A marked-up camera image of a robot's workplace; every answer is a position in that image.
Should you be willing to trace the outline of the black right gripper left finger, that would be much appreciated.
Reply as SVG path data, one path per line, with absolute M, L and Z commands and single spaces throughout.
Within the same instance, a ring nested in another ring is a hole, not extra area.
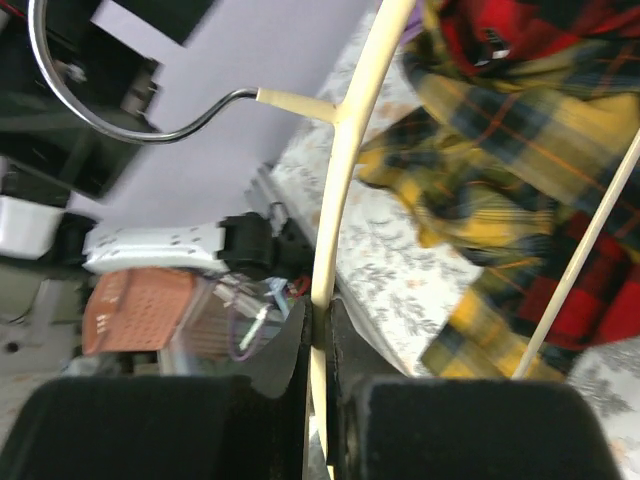
M 306 305 L 230 376 L 65 377 L 37 388 L 5 479 L 300 479 Z

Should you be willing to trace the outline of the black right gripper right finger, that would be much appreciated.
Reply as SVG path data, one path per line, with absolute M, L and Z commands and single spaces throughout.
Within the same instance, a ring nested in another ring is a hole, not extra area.
M 326 328 L 327 462 L 338 479 L 618 479 L 587 402 L 566 384 L 406 377 L 354 328 Z

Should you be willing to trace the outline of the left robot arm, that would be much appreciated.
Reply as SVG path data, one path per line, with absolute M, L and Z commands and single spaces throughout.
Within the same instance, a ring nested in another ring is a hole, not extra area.
M 87 233 L 74 263 L 98 275 L 149 267 L 225 271 L 242 261 L 268 267 L 273 243 L 271 222 L 256 212 L 187 227 L 116 228 L 101 223 Z

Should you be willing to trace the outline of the cream clothes hanger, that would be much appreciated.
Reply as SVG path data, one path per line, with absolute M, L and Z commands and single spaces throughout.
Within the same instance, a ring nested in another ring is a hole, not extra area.
M 336 278 L 336 253 L 340 224 L 351 176 L 356 164 L 357 151 L 395 48 L 412 9 L 413 4 L 410 1 L 385 1 L 382 3 L 342 103 L 335 105 L 290 92 L 268 89 L 257 89 L 252 93 L 258 101 L 264 104 L 322 120 L 334 128 L 334 142 L 323 194 L 311 288 L 313 346 L 310 354 L 309 382 L 320 445 L 324 451 L 329 449 L 326 366 L 329 349 L 323 336 L 331 323 L 328 310 Z M 29 2 L 27 17 L 29 39 L 34 57 L 54 95 L 77 118 L 111 138 L 138 144 L 174 143 L 197 132 L 232 100 L 230 97 L 221 99 L 196 121 L 172 133 L 146 134 L 117 127 L 85 107 L 58 76 L 47 43 L 45 2 Z M 540 346 L 563 306 L 568 292 L 582 269 L 614 203 L 618 200 L 634 170 L 638 158 L 639 142 L 634 140 L 613 176 L 610 186 L 606 190 L 576 252 L 569 261 L 568 267 L 561 277 L 517 368 L 514 370 L 514 378 L 521 379 L 529 372 Z

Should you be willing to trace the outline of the yellow plaid shirt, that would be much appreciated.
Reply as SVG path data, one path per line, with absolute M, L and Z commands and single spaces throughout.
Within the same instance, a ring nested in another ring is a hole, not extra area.
M 425 247 L 481 268 L 422 362 L 511 376 L 554 276 L 639 127 L 635 1 L 423 1 L 405 75 L 420 104 L 365 144 Z

